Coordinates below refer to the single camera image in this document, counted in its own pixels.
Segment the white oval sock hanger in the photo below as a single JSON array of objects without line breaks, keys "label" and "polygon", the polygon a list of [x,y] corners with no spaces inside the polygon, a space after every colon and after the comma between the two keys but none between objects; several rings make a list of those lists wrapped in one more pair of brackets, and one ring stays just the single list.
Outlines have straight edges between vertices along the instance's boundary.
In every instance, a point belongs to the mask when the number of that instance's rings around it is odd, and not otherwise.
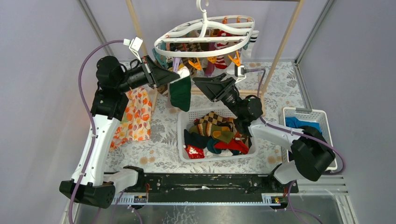
[{"label": "white oval sock hanger", "polygon": [[[196,1],[196,8],[202,18],[183,23],[171,29],[154,43],[156,53],[168,57],[204,58],[221,56],[243,48],[250,41],[255,28],[255,20],[245,15],[207,16],[201,1]],[[166,44],[193,43],[233,43],[232,46],[216,48],[209,51],[171,51],[161,49]]]}]

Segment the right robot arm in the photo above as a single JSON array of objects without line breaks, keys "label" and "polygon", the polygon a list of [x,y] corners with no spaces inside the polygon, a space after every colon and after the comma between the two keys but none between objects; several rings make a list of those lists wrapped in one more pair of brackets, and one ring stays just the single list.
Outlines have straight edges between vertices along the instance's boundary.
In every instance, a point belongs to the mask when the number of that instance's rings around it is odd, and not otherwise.
[{"label": "right robot arm", "polygon": [[291,151],[293,160],[277,166],[268,179],[269,189],[280,192],[286,184],[299,179],[316,182],[335,160],[334,149],[318,129],[311,126],[290,128],[265,121],[258,96],[240,97],[235,79],[195,77],[194,84],[212,102],[222,102],[235,116],[241,134],[268,140]]}]

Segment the green white yellow sock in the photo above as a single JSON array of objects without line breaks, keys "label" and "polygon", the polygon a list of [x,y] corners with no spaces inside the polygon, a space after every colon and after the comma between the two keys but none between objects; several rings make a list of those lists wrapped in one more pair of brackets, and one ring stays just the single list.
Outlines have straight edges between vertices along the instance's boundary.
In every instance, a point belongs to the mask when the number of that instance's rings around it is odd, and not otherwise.
[{"label": "green white yellow sock", "polygon": [[170,104],[187,112],[191,105],[190,71],[186,66],[182,66],[178,69],[177,74],[180,75],[180,79],[172,82],[169,88]]}]

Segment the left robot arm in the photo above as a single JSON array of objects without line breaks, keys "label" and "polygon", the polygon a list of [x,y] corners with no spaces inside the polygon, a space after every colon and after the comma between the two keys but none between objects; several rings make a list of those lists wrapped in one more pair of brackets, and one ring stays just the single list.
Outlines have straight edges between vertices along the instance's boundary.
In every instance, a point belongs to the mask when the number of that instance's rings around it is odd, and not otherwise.
[{"label": "left robot arm", "polygon": [[144,85],[164,86],[178,80],[180,75],[159,67],[149,56],[129,70],[124,70],[114,56],[99,59],[96,66],[98,89],[88,113],[90,132],[78,166],[70,180],[61,181],[59,191],[72,203],[106,209],[116,193],[128,187],[138,192],[145,185],[143,170],[133,166],[104,176],[105,160],[128,104],[126,92]]}]

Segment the brown argyle sock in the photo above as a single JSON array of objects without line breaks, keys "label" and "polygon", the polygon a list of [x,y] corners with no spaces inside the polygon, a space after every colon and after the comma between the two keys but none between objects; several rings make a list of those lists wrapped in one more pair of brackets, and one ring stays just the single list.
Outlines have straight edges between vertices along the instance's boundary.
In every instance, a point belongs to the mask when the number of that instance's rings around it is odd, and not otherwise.
[{"label": "brown argyle sock", "polygon": [[237,133],[234,118],[222,117],[211,111],[201,118],[195,119],[189,133],[211,136],[214,131],[230,131]]}]

